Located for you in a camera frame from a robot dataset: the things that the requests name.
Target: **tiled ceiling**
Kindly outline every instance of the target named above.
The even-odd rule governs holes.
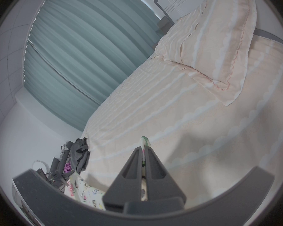
[[[23,87],[23,55],[31,23],[44,0],[19,0],[0,26],[0,125]]]

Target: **black cloth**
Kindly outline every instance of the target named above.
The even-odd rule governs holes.
[[[88,151],[87,138],[77,139],[70,148],[70,165],[78,174],[85,171],[89,160],[90,152]]]

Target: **mattress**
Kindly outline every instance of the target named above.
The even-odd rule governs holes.
[[[254,35],[248,57],[242,92],[229,106],[174,62],[147,59],[88,120],[83,179],[105,191],[146,136],[186,194],[186,208],[257,165],[275,175],[266,205],[283,181],[283,45]]]

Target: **curtain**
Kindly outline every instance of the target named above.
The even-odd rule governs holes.
[[[83,131],[163,36],[141,0],[46,0],[28,38],[24,86]]]

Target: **pillow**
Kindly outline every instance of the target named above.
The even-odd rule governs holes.
[[[185,16],[168,31],[155,54],[177,62],[178,68],[229,105],[240,94],[247,73],[257,21],[255,1],[205,0],[195,11],[196,16]]]

